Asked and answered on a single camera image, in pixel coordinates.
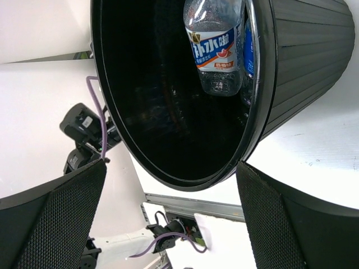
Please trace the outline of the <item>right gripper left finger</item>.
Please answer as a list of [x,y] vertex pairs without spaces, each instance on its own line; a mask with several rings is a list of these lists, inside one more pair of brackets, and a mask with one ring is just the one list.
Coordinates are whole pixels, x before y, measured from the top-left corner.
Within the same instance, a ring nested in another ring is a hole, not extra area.
[[100,159],[1,198],[1,268],[78,268],[106,173]]

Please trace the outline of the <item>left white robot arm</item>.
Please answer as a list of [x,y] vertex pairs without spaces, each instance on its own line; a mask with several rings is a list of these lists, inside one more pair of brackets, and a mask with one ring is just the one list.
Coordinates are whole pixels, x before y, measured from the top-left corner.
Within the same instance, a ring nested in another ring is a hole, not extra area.
[[167,220],[164,213],[155,213],[155,222],[148,224],[140,212],[145,195],[134,164],[111,119],[107,126],[107,149],[102,150],[100,117],[83,103],[75,104],[65,115],[60,130],[75,142],[65,162],[68,174],[106,154],[107,177],[90,230],[91,242],[100,251],[98,268],[105,268],[115,259],[137,258],[173,248],[186,230],[179,220]]

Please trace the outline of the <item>clear bottle orange blue label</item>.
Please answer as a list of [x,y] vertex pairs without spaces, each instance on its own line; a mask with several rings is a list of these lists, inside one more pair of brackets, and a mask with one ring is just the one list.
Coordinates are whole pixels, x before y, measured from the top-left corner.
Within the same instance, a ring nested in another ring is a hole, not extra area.
[[186,1],[183,22],[202,89],[236,95],[243,81],[244,1]]

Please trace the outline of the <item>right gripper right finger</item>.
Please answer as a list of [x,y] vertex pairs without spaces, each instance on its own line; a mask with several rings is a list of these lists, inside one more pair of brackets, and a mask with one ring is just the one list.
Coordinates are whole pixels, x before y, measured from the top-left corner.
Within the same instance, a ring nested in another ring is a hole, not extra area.
[[257,268],[358,268],[358,210],[239,162],[236,178]]

